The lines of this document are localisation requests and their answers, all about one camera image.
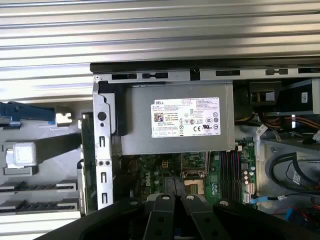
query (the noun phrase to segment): screw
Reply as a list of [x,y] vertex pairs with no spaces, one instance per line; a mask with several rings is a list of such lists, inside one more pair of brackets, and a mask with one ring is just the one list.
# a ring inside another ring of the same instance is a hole
[[195,199],[195,197],[194,197],[194,196],[192,196],[192,195],[188,195],[188,196],[186,196],[186,197],[185,197],[185,199],[187,199],[187,200],[194,200],[194,199]]
[[219,204],[223,206],[229,206],[229,203],[227,201],[220,201]]
[[271,150],[272,153],[276,153],[277,152],[277,149],[274,146],[270,147],[270,150]]

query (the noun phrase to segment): blue tab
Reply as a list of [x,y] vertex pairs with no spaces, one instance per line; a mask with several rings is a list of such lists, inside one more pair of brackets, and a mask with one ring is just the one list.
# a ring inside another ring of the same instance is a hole
[[261,197],[255,198],[255,199],[251,199],[250,203],[256,204],[256,203],[263,203],[263,202],[267,202],[267,201],[268,201],[268,196],[261,196]]

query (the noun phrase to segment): blue connector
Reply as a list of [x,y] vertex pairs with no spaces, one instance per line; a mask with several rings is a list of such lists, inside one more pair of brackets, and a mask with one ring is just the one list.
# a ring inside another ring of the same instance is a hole
[[55,110],[53,108],[35,107],[15,101],[0,102],[0,117],[10,118],[11,121],[23,119],[48,121],[49,124],[55,124]]

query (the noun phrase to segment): screw hole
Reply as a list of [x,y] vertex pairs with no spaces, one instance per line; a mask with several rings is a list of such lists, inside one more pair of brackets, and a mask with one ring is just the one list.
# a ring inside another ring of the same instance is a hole
[[162,230],[161,229],[157,229],[157,230],[155,230],[155,235],[156,236],[161,236],[162,235]]
[[107,119],[107,114],[106,114],[104,111],[99,112],[99,113],[98,113],[98,119],[99,119],[100,121],[106,120],[106,119]]

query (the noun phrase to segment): metal bracket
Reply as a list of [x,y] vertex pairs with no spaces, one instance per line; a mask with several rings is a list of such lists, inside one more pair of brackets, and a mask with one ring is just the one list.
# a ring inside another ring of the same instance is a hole
[[197,195],[184,195],[181,197],[181,201],[186,213],[191,216],[201,239],[231,239],[213,209],[205,206]]
[[176,198],[170,194],[156,197],[154,207],[144,232],[144,240],[167,240],[174,238],[174,212]]
[[113,204],[113,171],[112,171],[112,121],[111,108],[115,109],[112,93],[106,98],[99,94],[99,84],[93,85],[93,122],[94,148],[96,160],[96,190],[98,210]]

